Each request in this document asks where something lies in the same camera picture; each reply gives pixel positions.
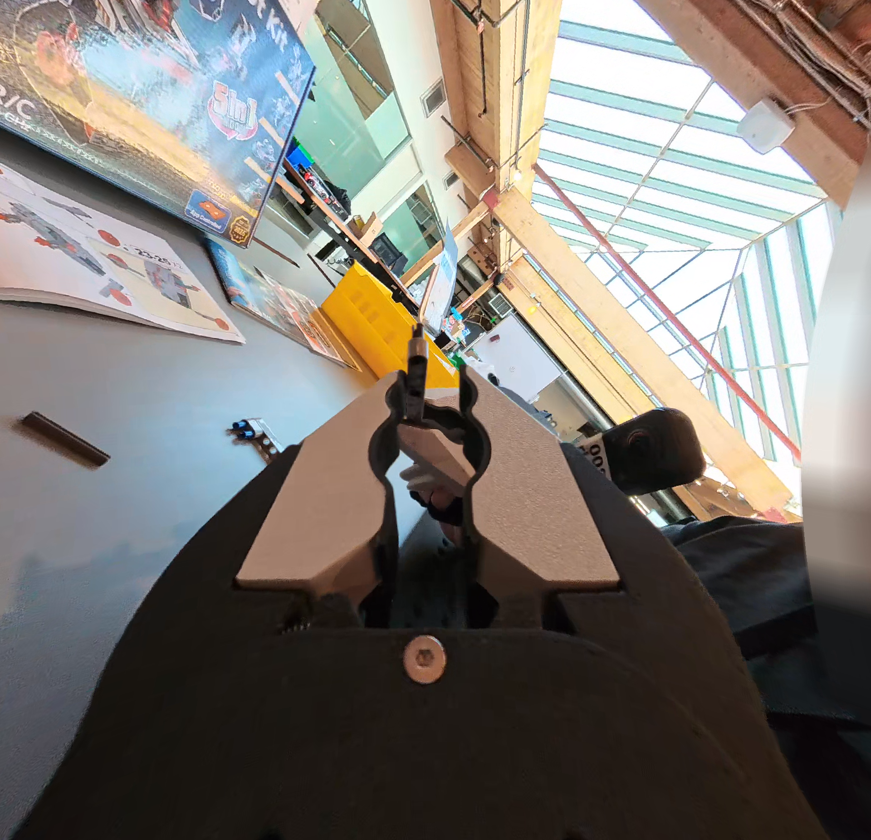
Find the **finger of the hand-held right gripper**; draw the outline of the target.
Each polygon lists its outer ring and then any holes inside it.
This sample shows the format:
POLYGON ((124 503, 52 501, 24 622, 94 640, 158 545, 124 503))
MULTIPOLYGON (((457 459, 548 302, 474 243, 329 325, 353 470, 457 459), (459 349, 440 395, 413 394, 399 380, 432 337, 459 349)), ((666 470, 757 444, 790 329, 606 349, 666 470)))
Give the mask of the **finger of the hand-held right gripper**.
POLYGON ((400 451, 423 476, 450 490, 465 490, 475 475, 461 444, 442 431, 401 423, 397 428, 400 451))

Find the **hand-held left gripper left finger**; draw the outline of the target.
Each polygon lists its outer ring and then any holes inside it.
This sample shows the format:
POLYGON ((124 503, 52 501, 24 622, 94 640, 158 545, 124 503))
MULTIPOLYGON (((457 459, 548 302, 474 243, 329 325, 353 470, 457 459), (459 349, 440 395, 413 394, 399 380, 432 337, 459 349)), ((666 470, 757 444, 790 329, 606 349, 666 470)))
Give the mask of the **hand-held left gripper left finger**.
POLYGON ((388 471, 405 374, 392 371, 307 436, 236 575, 240 588, 342 595, 354 610, 396 578, 388 471))

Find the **long grey toy beam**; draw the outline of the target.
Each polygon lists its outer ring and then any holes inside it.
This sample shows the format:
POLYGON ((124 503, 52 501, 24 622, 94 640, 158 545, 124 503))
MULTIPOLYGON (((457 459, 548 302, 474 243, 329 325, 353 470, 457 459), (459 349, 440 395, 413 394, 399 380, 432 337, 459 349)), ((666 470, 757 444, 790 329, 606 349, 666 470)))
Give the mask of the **long grey toy beam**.
POLYGON ((424 418, 428 363, 428 341, 423 325, 416 323, 408 341, 406 371, 405 419, 411 424, 421 424, 424 418))

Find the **short grey toy beam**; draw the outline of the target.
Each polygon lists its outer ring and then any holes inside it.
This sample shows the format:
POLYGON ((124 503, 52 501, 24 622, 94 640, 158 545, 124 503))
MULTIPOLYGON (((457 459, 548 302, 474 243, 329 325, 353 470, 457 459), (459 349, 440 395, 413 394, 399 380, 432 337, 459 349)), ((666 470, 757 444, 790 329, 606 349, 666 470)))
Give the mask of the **short grey toy beam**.
POLYGON ((256 449, 266 464, 275 461, 284 449, 263 419, 246 421, 245 440, 256 449))

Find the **grey desk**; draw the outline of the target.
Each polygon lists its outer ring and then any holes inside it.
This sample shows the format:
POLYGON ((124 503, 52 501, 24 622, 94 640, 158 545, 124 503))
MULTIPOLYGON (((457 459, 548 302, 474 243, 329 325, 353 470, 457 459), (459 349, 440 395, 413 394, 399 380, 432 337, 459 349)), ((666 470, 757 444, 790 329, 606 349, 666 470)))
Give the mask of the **grey desk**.
POLYGON ((7 132, 2 161, 163 238, 237 325, 232 345, 2 304, 2 777, 7 838, 64 755, 106 660, 180 548, 264 467, 227 428, 303 440, 376 382, 235 310, 201 234, 7 132), (23 430, 31 411, 111 455, 23 430))

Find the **person's right hand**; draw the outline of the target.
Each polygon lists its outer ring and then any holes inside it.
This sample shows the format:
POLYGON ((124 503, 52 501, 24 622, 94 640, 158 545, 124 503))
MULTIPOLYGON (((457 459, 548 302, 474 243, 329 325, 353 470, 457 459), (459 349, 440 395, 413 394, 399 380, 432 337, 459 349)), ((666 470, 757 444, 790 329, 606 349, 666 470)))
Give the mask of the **person's right hand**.
POLYGON ((447 486, 432 486, 421 494, 431 519, 437 522, 444 537, 456 547, 464 542, 463 499, 447 486))

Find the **white board panel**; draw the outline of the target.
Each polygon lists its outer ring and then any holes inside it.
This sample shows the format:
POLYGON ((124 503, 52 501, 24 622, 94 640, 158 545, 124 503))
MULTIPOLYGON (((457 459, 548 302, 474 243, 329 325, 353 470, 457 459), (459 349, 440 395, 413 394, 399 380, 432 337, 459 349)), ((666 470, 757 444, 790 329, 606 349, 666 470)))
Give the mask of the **white board panel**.
POLYGON ((484 332, 464 354, 488 366, 500 386, 528 403, 535 402, 546 387, 563 376, 558 361, 517 314, 484 332))

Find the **red ceiling pipe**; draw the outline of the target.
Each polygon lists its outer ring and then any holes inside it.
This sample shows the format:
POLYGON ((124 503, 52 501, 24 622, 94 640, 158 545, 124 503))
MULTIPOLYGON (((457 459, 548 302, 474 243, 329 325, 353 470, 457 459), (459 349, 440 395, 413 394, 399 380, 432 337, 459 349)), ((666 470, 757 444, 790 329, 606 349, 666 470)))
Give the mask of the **red ceiling pipe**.
POLYGON ((606 236, 592 223, 589 217, 584 214, 576 203, 573 203, 569 196, 559 187, 556 181, 548 175, 538 162, 532 165, 532 170, 536 176, 555 194, 561 204, 578 220, 578 222, 588 231, 588 233, 597 241, 606 254, 617 264, 617 267, 633 281, 640 290, 641 295, 657 308, 663 315, 666 322, 674 327, 674 329, 685 339, 686 343, 704 360, 704 362, 720 376, 734 395, 745 403, 748 409, 754 414, 757 420, 768 429, 788 450, 795 462, 801 463, 801 452, 798 444, 792 441, 789 435, 783 431, 778 424, 768 415, 768 412, 761 407, 756 400, 740 385, 730 370, 726 369, 717 360, 713 354, 700 342, 700 340, 692 334, 692 332, 680 320, 668 305, 656 294, 655 290, 649 287, 645 280, 639 276, 636 270, 625 258, 620 255, 612 243, 606 236))

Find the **yellow plastic storage bin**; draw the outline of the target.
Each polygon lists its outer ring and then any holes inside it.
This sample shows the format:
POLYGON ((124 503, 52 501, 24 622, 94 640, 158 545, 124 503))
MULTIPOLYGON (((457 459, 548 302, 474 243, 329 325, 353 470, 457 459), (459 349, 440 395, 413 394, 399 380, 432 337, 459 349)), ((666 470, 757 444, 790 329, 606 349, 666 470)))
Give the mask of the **yellow plastic storage bin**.
POLYGON ((321 312, 377 378, 406 368, 416 320, 361 265, 351 266, 321 312))

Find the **person's black shirt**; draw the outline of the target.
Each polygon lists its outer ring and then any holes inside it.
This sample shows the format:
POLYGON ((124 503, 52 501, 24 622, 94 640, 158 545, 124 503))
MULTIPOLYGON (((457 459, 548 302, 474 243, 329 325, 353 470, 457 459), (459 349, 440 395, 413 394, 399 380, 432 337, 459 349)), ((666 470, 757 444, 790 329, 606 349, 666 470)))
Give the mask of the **person's black shirt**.
POLYGON ((870 731, 827 689, 803 527, 723 516, 661 528, 727 619, 769 728, 830 838, 870 837, 870 731))

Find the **white orange sticker sheet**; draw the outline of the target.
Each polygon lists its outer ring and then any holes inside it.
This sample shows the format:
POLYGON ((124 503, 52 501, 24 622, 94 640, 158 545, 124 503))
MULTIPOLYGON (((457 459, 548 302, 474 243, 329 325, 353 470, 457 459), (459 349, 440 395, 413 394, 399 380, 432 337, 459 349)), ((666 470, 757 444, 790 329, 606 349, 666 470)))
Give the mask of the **white orange sticker sheet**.
POLYGON ((318 306, 307 296, 289 289, 267 273, 261 271, 260 275, 272 288, 292 327, 301 336, 299 342, 312 352, 346 367, 314 322, 313 312, 318 306))

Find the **dark toy axle rod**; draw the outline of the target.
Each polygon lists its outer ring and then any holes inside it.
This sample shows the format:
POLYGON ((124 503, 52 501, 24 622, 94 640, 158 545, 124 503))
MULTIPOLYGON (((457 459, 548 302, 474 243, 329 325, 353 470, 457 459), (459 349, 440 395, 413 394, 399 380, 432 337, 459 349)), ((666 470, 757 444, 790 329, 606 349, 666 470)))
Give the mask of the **dark toy axle rod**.
POLYGON ((111 460, 110 454, 39 411, 27 413, 17 423, 23 430, 88 466, 99 468, 111 460))

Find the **open instruction booklet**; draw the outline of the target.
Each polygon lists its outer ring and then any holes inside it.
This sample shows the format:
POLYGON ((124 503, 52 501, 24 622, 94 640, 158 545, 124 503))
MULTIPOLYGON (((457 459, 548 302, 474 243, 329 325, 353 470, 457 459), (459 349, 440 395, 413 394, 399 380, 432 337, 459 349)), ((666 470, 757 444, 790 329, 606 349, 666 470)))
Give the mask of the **open instruction booklet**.
POLYGON ((244 345, 162 238, 1 167, 1 300, 244 345))

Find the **white ceiling access point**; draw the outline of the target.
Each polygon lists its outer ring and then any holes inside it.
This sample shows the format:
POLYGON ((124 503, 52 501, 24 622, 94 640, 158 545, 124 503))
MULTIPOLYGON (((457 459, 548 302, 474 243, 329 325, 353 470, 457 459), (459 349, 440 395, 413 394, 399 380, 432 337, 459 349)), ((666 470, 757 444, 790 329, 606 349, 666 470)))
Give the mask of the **white ceiling access point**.
POLYGON ((735 127, 735 134, 755 153, 764 156, 782 147, 795 128, 790 114, 766 97, 746 111, 735 127))

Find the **blue robot toy box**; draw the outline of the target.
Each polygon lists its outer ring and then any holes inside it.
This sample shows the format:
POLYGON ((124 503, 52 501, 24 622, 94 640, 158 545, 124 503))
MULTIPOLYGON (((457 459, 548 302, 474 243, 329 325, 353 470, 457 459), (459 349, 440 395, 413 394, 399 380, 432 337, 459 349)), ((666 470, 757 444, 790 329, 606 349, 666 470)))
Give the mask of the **blue robot toy box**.
POLYGON ((318 0, 1 0, 2 130, 246 248, 316 67, 318 0))

